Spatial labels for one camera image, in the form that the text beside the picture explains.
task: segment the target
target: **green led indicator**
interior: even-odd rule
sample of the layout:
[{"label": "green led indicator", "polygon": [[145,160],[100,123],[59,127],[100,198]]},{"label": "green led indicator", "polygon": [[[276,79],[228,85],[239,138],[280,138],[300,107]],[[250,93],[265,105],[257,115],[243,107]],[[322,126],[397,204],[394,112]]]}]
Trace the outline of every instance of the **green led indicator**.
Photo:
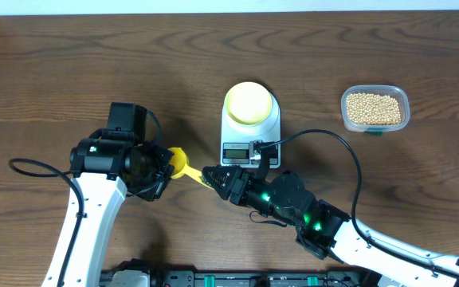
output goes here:
[{"label": "green led indicator", "polygon": [[261,195],[261,198],[264,199],[265,201],[270,201],[270,195],[268,194]]},{"label": "green led indicator", "polygon": [[315,227],[315,230],[316,230],[316,231],[322,230],[322,224],[321,224],[320,222],[316,222],[315,225],[314,225],[314,227]]},{"label": "green led indicator", "polygon": [[311,215],[304,214],[304,221],[306,222],[306,224],[308,224],[311,221]]}]

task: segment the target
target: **bowl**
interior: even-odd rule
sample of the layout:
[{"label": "bowl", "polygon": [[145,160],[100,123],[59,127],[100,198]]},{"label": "bowl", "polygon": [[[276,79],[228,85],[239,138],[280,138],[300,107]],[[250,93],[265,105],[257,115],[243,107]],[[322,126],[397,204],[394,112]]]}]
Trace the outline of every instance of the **bowl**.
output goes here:
[{"label": "bowl", "polygon": [[[399,124],[357,124],[350,120],[347,109],[347,98],[350,94],[371,93],[380,96],[395,98],[399,105],[401,122]],[[392,132],[406,126],[410,120],[410,107],[405,92],[398,87],[390,85],[356,85],[349,88],[341,97],[341,113],[343,114],[344,127],[352,132]]]}]

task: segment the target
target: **digital scale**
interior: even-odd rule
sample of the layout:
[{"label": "digital scale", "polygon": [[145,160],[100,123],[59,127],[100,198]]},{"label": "digital scale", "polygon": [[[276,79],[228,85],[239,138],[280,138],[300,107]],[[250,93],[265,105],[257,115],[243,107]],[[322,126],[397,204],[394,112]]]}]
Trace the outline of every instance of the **digital scale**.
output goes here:
[{"label": "digital scale", "polygon": [[[258,168],[260,154],[255,141],[281,139],[281,111],[274,96],[263,86],[245,82],[232,87],[222,107],[221,165]],[[281,146],[270,156],[270,167],[281,165]]]}]

